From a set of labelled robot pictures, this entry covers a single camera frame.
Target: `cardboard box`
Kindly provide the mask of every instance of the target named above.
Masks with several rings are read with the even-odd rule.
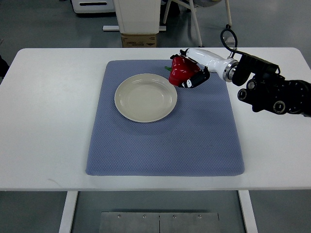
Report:
[[[156,34],[121,34],[123,48],[155,48]]]

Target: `bell pepper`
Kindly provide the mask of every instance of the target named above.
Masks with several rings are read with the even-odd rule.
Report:
[[[179,86],[186,82],[201,70],[195,62],[186,57],[174,55],[171,59],[172,69],[169,76],[169,82],[175,86]]]

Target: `white plate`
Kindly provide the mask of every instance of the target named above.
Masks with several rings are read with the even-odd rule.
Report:
[[[115,93],[115,105],[126,118],[153,122],[166,117],[175,107],[175,87],[162,76],[138,74],[122,82]]]

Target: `blue mat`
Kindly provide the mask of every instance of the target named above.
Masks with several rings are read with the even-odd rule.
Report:
[[[235,176],[244,172],[239,138],[224,81],[211,74],[195,89],[177,88],[165,118],[136,123],[122,116],[114,94],[141,73],[169,76],[171,60],[109,62],[93,127],[86,173],[96,176]]]

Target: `cable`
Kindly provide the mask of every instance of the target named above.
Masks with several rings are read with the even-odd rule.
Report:
[[[238,38],[237,38],[237,36],[235,35],[235,33],[234,33],[231,29],[229,29],[229,28],[223,29],[222,32],[220,33],[220,40],[221,40],[223,46],[224,46],[227,50],[229,50],[230,52],[232,52],[233,54],[235,54],[235,53],[241,54],[241,55],[247,54],[247,53],[245,53],[245,52],[238,51],[237,49],[232,49],[232,48],[230,48],[230,47],[225,43],[225,40],[224,40],[224,37],[223,37],[223,35],[224,35],[225,32],[230,32],[230,33],[233,35],[233,37],[234,37],[234,47],[235,47],[235,48],[238,47]]]

